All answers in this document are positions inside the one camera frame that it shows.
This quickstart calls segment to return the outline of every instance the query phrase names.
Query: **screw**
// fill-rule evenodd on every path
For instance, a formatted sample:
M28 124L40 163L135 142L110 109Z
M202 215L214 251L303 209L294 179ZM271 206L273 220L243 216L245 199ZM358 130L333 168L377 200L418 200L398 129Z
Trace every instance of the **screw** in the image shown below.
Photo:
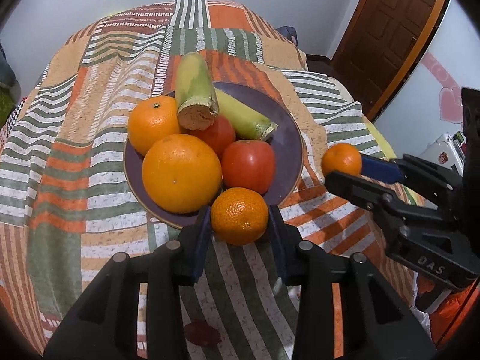
M409 229L408 226L403 225L403 226L400 226L399 232L400 232L400 234L403 235L404 237L408 237L409 234L410 234L410 229Z
M360 264L363 264L364 262L367 261L367 256L365 256L363 253L355 253L353 255L353 259Z
M385 200L387 203L390 203L393 200L392 195L390 195L389 193L384 193L382 197L383 200Z
M301 241L298 247L303 251L309 251L314 245L310 241Z
M177 241L177 240L168 241L166 243L166 248L170 249L171 251L174 251L174 250L178 249L181 245L182 244L180 243L180 241Z
M125 253L124 251L119 251L118 253L115 253L113 255L113 261L116 263L121 263L122 261L125 261L127 259L128 254Z

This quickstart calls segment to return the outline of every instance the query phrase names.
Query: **wooden door frame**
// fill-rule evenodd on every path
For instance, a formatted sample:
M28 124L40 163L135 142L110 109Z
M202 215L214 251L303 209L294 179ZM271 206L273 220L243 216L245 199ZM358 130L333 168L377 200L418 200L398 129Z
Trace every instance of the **wooden door frame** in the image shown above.
M345 50L345 46L347 42L350 40L352 35L353 29L357 24L357 21L360 17L360 14L365 7L367 0L359 0L355 11L353 12L352 18L350 19L350 23L343 34L342 40L335 51L335 54L332 58L332 66L335 67L335 64L340 59L341 54ZM438 17L442 11L443 5L445 0L435 0L435 4L432 7L430 16L423 27L422 32L420 33L417 42L413 45L409 55L406 57L405 62L402 64L400 69L398 70L395 77L392 79L390 84L388 85L387 89L383 91L379 99L375 102L373 107L368 111L366 117L369 120L372 120L375 115L380 111L380 109L385 105L385 103L389 100L392 93L398 88L398 86L402 83L405 76L409 73L411 67L417 60L420 52L422 52L426 42L428 41L431 32L433 31L435 24L437 23Z

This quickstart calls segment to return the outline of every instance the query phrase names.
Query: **bed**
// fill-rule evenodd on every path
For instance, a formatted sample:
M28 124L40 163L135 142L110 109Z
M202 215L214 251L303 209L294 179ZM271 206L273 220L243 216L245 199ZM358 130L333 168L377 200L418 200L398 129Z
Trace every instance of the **bed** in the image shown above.
M285 221L328 252L363 252L412 303L414 275L385 257L370 215L323 186L321 157L335 143L392 155L366 125L360 103L336 80L309 72L305 54L244 5L177 0L108 16L73 34L0 131L0 300L38 352L115 252L147 254L177 237L131 193L123 148L131 109L173 90L173 72L190 51L205 57L214 80L254 87L296 120L307 150L302 177L280 207ZM415 204L413 193L392 188ZM145 301L143 287L142 356ZM268 243L214 241L198 285L182 288L181 304L185 324L206 321L222 337L215 348L189 343L194 360L291 358L299 289L278 282ZM335 353L342 354L341 329Z

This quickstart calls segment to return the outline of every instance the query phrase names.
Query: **door panel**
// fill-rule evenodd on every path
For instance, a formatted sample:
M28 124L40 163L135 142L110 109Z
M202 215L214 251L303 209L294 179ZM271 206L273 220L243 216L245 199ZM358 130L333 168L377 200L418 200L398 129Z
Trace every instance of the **door panel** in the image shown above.
M364 113L375 104L417 42L435 0L366 0L334 68Z

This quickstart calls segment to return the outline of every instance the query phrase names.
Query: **purple plate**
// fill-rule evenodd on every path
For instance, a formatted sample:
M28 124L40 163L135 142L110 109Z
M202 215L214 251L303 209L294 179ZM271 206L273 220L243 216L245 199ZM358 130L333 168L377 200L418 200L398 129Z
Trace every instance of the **purple plate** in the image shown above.
M278 124L278 129L273 133L270 141L275 153L277 169L272 185L263 198L268 205L280 205L294 190L302 174L304 146L297 124L284 107L254 88L232 82L215 82L214 85ZM123 164L127 182L138 201L154 217L175 228L195 223L196 212L172 214L162 210L148 197L142 182L142 162L143 157L136 152L127 139Z

